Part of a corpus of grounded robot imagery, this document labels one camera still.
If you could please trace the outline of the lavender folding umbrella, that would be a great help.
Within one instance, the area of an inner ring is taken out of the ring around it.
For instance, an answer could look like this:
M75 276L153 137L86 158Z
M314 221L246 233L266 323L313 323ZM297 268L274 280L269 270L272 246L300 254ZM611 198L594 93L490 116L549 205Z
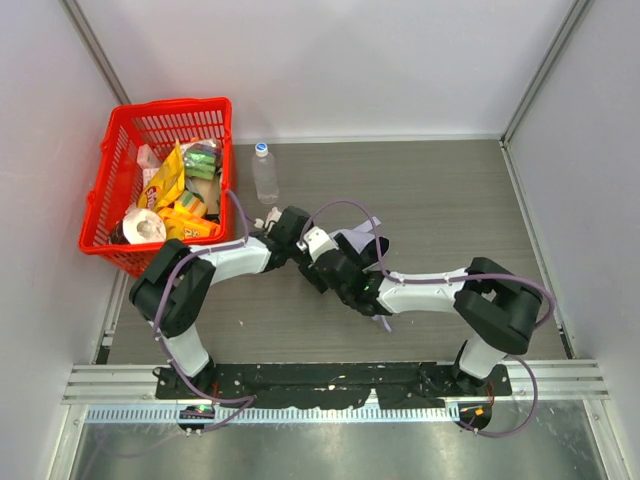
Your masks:
M330 233L330 237L344 255L344 260L352 262L361 270L361 274L356 274L354 280L347 280L346 286L335 286L334 291L343 304L364 316L370 316L392 333L393 330L386 320L387 313L378 307L368 307L364 303L364 300L372 299L372 293L366 293L366 290L379 287L382 282L380 259L386 255L390 246L389 239L382 237L379 241L381 253L378 253L373 227L379 224L379 219L374 217L353 229L339 229Z

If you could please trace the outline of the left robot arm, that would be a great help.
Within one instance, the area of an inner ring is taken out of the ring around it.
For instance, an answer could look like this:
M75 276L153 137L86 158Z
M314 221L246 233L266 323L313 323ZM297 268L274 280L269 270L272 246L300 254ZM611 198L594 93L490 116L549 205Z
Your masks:
M170 365L155 373L162 399L214 395L217 367L195 325L209 288L301 261L296 243L309 219L308 212L289 206L273 209L244 240L209 247L165 242L129 291L129 301L169 357Z

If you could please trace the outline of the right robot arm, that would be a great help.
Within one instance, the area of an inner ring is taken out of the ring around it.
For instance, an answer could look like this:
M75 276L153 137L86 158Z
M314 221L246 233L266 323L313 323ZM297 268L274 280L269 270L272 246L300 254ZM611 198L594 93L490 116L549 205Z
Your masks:
M497 263L476 257L469 267L440 274L402 275L366 271L337 247L310 252L311 266L348 307L366 317L405 312L459 315L474 336L463 343L452 381L471 394L484 388L494 367L508 355L527 352L542 294Z

